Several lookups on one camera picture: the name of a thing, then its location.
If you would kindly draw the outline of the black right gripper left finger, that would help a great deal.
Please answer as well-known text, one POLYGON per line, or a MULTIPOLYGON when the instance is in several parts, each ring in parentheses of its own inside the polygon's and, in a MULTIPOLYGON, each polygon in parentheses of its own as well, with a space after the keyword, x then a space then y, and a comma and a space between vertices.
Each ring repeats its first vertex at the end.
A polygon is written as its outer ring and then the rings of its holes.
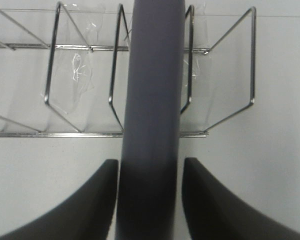
POLYGON ((119 162, 107 159, 71 196, 0 240, 105 240, 112 224, 119 162))

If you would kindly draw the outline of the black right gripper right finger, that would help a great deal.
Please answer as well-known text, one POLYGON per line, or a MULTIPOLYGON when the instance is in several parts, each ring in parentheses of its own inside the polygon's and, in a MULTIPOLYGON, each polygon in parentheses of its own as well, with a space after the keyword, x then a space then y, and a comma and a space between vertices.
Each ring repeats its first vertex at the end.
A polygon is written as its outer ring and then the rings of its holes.
POLYGON ((300 240, 300 233, 256 210, 195 157, 184 160, 182 206, 193 240, 300 240))

